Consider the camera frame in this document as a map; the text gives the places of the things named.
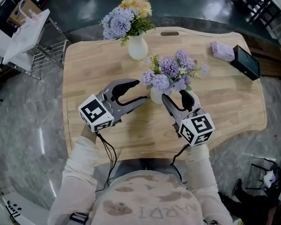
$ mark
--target wooden table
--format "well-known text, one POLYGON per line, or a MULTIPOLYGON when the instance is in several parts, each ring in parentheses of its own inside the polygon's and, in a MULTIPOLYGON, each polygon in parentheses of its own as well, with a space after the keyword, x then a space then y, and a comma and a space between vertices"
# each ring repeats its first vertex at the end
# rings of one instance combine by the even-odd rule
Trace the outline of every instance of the wooden table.
MULTIPOLYGON (((207 63, 210 73, 199 74, 201 80, 192 80, 192 89, 200 98, 205 112, 210 113, 215 132, 208 141, 210 149, 226 139, 249 130, 266 127, 266 109, 260 80, 251 81, 228 62, 212 56, 210 42, 218 40, 232 47, 249 48, 238 33, 208 34, 178 27, 157 28, 144 36, 149 52, 173 56, 176 50, 185 49, 199 64, 207 63), (161 32, 177 31, 178 36, 161 36, 161 32)), ((148 68, 129 57, 127 47, 118 41, 79 42, 66 51, 63 82, 63 114, 65 137, 69 154, 81 134, 84 123, 78 106, 91 94, 97 94, 109 82, 120 78, 139 79, 148 68)), ((143 85, 130 89, 121 102, 148 95, 143 85)), ((179 93, 172 99, 181 104, 179 93)), ((185 145, 178 139, 164 105, 148 100, 143 106, 122 117, 122 123, 102 130, 103 137, 119 154, 119 160, 132 158, 173 158, 185 145)), ((109 162, 100 140, 99 164, 109 162)))

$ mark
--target person in black clothing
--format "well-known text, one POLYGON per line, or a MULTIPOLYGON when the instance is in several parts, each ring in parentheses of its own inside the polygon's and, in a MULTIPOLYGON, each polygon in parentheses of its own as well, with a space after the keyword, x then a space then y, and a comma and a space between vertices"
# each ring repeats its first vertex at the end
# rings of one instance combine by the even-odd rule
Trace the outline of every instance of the person in black clothing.
POLYGON ((245 225, 265 225, 268 220, 273 220, 275 208, 279 200, 271 199, 268 196, 252 196, 242 189, 242 180, 235 183, 232 195, 235 195, 240 202, 219 193, 222 203, 234 216, 239 217, 245 225))

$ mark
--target person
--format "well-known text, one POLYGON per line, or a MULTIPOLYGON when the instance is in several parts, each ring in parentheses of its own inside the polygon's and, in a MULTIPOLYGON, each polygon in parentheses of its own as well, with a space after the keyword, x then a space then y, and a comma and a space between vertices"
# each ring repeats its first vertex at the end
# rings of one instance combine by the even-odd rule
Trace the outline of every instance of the person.
POLYGON ((242 183, 242 180, 238 179, 232 191, 232 195, 236 196, 240 202, 235 202, 219 192, 225 207, 232 215, 239 217, 245 225, 272 224, 279 200, 265 195, 252 196, 243 191, 242 183))
POLYGON ((188 190, 171 171, 162 173, 160 167, 152 171, 154 163, 124 161, 117 178, 96 201, 93 173, 100 151, 95 143, 96 134, 85 127, 65 166, 49 225, 232 224, 218 195, 205 144, 185 150, 188 190))

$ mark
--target black cable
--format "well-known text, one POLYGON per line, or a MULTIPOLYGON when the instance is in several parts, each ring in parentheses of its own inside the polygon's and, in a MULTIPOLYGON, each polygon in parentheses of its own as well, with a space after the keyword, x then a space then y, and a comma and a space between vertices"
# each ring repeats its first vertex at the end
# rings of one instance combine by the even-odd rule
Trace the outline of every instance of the black cable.
POLYGON ((170 164, 170 166, 172 166, 172 167, 176 170, 176 172, 178 173, 179 178, 180 178, 180 181, 182 181, 182 177, 181 177, 181 174, 180 174, 180 172, 178 171, 178 169, 175 167, 174 162, 175 162, 175 160, 176 160, 176 157, 179 157, 179 156, 181 155, 181 153, 182 153, 187 147, 189 147, 189 144, 185 145, 185 146, 183 147, 183 149, 182 149, 178 154, 176 154, 176 155, 174 156, 173 162, 170 164))
POLYGON ((113 178, 110 178, 110 175, 111 175, 111 172, 112 172, 112 170, 114 169, 114 167, 115 167, 115 165, 116 165, 116 163, 117 163, 117 159, 118 159, 118 158, 117 158, 117 154, 116 154, 116 151, 114 150, 113 146, 110 145, 110 144, 102 137, 102 135, 101 135, 100 133, 96 132, 96 134, 97 134, 97 136, 101 139, 101 141, 102 141, 102 143, 103 143, 103 145, 104 145, 105 151, 106 151, 106 153, 107 153, 107 156, 108 156, 109 160, 111 161, 109 173, 108 173, 108 176, 107 176, 107 180, 106 180, 106 182, 105 182, 105 184, 104 184, 104 187, 103 187, 103 189, 100 189, 100 190, 97 190, 97 191, 96 191, 96 192, 100 192, 100 191, 105 190, 106 185, 107 185, 107 187, 110 186, 110 184, 111 184, 110 180, 113 179, 113 178), (114 160, 114 158, 112 157, 112 153, 111 153, 111 151, 110 151, 110 149, 109 149, 108 146, 110 146, 110 147, 112 148, 113 153, 114 153, 114 158, 115 158, 115 160, 114 160))

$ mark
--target dark green floor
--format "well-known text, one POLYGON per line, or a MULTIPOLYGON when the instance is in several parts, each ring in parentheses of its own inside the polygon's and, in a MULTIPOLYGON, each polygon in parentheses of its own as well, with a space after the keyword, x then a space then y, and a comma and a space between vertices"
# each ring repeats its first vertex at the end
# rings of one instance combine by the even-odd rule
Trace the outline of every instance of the dark green floor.
MULTIPOLYGON (((48 0, 45 8, 65 32, 97 24, 122 0, 48 0)), ((151 0, 153 16, 186 17, 214 21, 234 30, 245 30, 271 39, 261 21, 249 24, 250 14, 239 9, 232 0, 151 0)))

